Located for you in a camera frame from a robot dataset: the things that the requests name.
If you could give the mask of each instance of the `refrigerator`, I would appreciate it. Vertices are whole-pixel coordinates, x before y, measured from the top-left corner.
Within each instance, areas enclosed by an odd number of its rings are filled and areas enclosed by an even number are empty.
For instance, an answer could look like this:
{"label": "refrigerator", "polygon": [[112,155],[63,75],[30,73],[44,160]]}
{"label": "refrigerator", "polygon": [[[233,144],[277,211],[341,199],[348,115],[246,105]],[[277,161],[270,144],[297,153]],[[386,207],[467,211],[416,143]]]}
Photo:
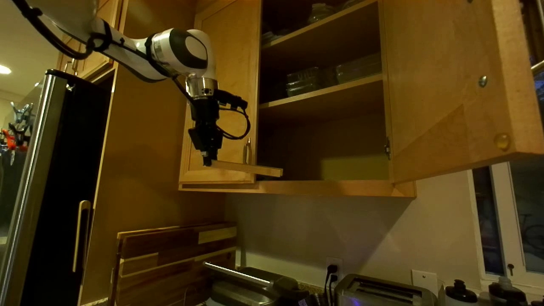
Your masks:
{"label": "refrigerator", "polygon": [[46,71],[29,144],[1,153],[1,306],[78,302],[110,85]]}

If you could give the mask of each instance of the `wooden shelf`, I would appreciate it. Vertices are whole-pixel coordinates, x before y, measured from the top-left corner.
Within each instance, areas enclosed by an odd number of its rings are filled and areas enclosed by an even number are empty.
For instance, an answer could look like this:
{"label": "wooden shelf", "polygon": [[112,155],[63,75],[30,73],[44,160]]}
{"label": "wooden shelf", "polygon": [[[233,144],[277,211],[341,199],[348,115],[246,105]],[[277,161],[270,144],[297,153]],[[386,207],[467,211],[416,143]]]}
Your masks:
{"label": "wooden shelf", "polygon": [[260,104],[260,124],[318,122],[382,109],[382,75]]}
{"label": "wooden shelf", "polygon": [[284,194],[324,197],[397,197],[414,199],[413,183],[394,185],[389,180],[261,180],[255,185],[183,185],[190,192],[222,194]]}
{"label": "wooden shelf", "polygon": [[379,49],[377,2],[363,0],[263,46],[261,70],[285,75],[314,64],[338,64]]}

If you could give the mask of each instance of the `wall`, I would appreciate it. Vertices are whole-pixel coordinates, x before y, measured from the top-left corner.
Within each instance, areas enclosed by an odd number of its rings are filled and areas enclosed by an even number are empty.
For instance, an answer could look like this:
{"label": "wall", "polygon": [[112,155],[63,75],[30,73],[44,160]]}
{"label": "wall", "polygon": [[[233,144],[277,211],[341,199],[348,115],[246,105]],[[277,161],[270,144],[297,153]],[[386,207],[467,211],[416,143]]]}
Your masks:
{"label": "wall", "polygon": [[241,262],[321,285],[326,258],[343,272],[397,282],[411,268],[445,284],[479,285],[471,172],[416,183],[414,200],[229,195],[241,229]]}

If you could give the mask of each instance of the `light fixture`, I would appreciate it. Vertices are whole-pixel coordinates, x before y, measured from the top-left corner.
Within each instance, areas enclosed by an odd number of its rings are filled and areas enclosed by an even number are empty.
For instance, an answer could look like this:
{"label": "light fixture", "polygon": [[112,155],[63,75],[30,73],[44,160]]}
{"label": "light fixture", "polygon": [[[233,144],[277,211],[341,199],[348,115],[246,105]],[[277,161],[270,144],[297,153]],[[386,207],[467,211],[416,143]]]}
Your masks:
{"label": "light fixture", "polygon": [[5,64],[0,64],[0,75],[12,75],[12,70]]}

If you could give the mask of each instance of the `robotic arm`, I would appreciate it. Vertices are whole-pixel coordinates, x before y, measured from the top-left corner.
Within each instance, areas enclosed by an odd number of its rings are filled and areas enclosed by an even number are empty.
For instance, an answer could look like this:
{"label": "robotic arm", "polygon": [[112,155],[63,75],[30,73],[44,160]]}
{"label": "robotic arm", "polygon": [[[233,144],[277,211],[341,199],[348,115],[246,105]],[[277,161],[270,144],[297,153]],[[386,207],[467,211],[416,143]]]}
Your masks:
{"label": "robotic arm", "polygon": [[[248,134],[246,102],[217,88],[210,42],[202,30],[168,29],[149,37],[131,39],[95,17],[95,0],[13,0],[13,3],[52,46],[74,59],[98,51],[146,81],[173,80],[190,104],[195,126],[188,134],[193,146],[202,151],[204,165],[217,158],[222,138],[241,139]],[[86,51],[69,49],[40,22],[40,15],[81,41]],[[176,81],[180,75],[185,76],[183,85]],[[222,109],[243,114],[246,131],[241,136],[227,134],[216,124]]]}

